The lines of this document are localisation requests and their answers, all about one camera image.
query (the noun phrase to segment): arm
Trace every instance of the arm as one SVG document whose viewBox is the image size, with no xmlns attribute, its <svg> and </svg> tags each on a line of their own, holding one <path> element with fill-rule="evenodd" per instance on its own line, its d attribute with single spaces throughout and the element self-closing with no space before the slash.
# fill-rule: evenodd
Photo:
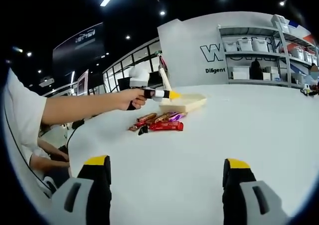
<svg viewBox="0 0 319 225">
<path fill-rule="evenodd" d="M 67 162 L 53 161 L 47 158 L 39 157 L 32 154 L 30 158 L 30 167 L 35 170 L 39 170 L 42 172 L 48 172 L 53 168 L 68 168 L 70 167 Z"/>
<path fill-rule="evenodd" d="M 118 93 L 47 98 L 44 124 L 64 124 L 118 109 Z"/>
<path fill-rule="evenodd" d="M 58 150 L 52 144 L 49 144 L 48 142 L 42 139 L 38 139 L 38 146 L 42 148 L 48 154 L 56 154 L 56 155 L 64 156 L 64 153 L 62 151 Z"/>
<path fill-rule="evenodd" d="M 116 109 L 127 110 L 131 101 L 133 106 L 140 109 L 146 101 L 144 91 L 129 89 L 102 95 L 47 98 L 42 122 L 49 125 L 64 124 Z"/>
</svg>

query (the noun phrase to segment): white storage bin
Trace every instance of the white storage bin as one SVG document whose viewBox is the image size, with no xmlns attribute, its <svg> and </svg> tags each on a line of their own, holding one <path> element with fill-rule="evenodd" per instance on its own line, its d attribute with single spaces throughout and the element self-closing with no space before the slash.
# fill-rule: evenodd
<svg viewBox="0 0 319 225">
<path fill-rule="evenodd" d="M 272 81 L 281 81 L 280 75 L 278 73 L 271 73 L 271 80 Z"/>
<path fill-rule="evenodd" d="M 232 72 L 233 79 L 249 79 L 249 73 L 246 72 Z"/>
<path fill-rule="evenodd" d="M 239 39 L 237 43 L 241 51 L 253 51 L 251 39 Z"/>
<path fill-rule="evenodd" d="M 232 68 L 232 72 L 245 72 L 249 74 L 248 66 L 235 66 Z"/>
<path fill-rule="evenodd" d="M 303 49 L 296 47 L 296 48 L 293 48 L 290 52 L 294 58 L 304 60 L 304 50 Z"/>
<path fill-rule="evenodd" d="M 271 74 L 279 74 L 277 67 L 266 67 L 266 72 Z"/>
<path fill-rule="evenodd" d="M 275 14 L 271 18 L 271 23 L 273 24 L 274 27 L 276 27 L 277 29 L 280 29 L 282 32 L 290 33 L 288 23 L 282 15 Z"/>
<path fill-rule="evenodd" d="M 271 80 L 271 73 L 263 73 L 264 80 Z"/>
<path fill-rule="evenodd" d="M 308 51 L 304 51 L 304 59 L 305 59 L 305 62 L 308 62 L 308 63 L 313 62 L 312 54 L 310 54 Z"/>
<path fill-rule="evenodd" d="M 304 84 L 306 81 L 306 75 L 300 73 L 291 73 L 291 76 L 298 82 L 298 84 Z"/>
<path fill-rule="evenodd" d="M 268 52 L 267 42 L 264 39 L 255 39 L 252 45 L 254 51 Z"/>
<path fill-rule="evenodd" d="M 226 52 L 237 51 L 237 43 L 235 41 L 225 42 L 224 48 L 225 48 Z"/>
<path fill-rule="evenodd" d="M 316 66 L 318 66 L 318 63 L 317 63 L 317 56 L 315 56 L 315 55 L 311 55 L 311 57 L 312 57 L 312 61 L 311 61 L 311 63 L 314 63 Z"/>
</svg>

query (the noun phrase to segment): white sleeve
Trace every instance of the white sleeve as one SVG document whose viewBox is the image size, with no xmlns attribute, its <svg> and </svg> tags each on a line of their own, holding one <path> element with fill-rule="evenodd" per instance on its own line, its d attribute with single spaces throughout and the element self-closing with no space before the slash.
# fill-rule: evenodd
<svg viewBox="0 0 319 225">
<path fill-rule="evenodd" d="M 11 69 L 8 74 L 7 86 L 12 99 L 20 142 L 25 146 L 34 146 L 37 144 L 46 97 L 25 88 Z"/>
<path fill-rule="evenodd" d="M 30 159 L 31 159 L 31 156 L 33 154 L 32 150 L 30 148 L 22 145 L 22 151 L 23 151 L 24 158 L 25 158 L 26 162 L 28 163 L 28 166 L 30 166 Z"/>
</svg>

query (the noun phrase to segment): person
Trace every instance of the person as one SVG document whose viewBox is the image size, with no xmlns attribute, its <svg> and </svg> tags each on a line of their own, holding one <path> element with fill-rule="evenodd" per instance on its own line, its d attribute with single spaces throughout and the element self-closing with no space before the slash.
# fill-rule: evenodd
<svg viewBox="0 0 319 225">
<path fill-rule="evenodd" d="M 319 69 L 316 66 L 316 64 L 312 63 L 310 68 L 310 74 L 306 76 L 305 84 L 308 84 L 310 86 L 310 89 L 316 88 L 319 80 Z"/>
<path fill-rule="evenodd" d="M 37 147 L 29 148 L 22 145 L 23 153 L 29 166 L 39 179 L 53 179 L 57 188 L 62 186 L 71 176 L 69 171 L 69 156 L 65 146 L 59 149 L 38 138 Z"/>
<path fill-rule="evenodd" d="M 6 144 L 16 144 L 18 150 L 23 151 L 27 164 L 42 172 L 56 167 L 69 167 L 69 163 L 49 158 L 46 152 L 68 159 L 66 155 L 38 140 L 41 123 L 64 124 L 112 110 L 127 110 L 131 101 L 136 109 L 140 109 L 146 102 L 144 91 L 140 89 L 102 95 L 46 98 L 25 88 L 11 69 L 8 70 L 2 99 L 2 124 Z M 7 149 L 16 153 L 13 148 Z M 20 173 L 18 176 L 25 175 L 18 164 L 15 171 Z"/>
</svg>

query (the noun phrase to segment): hand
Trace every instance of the hand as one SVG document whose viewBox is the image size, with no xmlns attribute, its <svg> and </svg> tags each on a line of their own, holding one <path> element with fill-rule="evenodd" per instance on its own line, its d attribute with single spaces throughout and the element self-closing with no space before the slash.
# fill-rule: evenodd
<svg viewBox="0 0 319 225">
<path fill-rule="evenodd" d="M 69 156 L 65 153 L 62 153 L 61 156 L 65 159 L 65 161 L 69 162 Z"/>
<path fill-rule="evenodd" d="M 127 89 L 117 94 L 119 109 L 127 110 L 130 102 L 136 109 L 140 109 L 145 105 L 146 98 L 144 97 L 144 90 L 142 89 Z"/>
</svg>

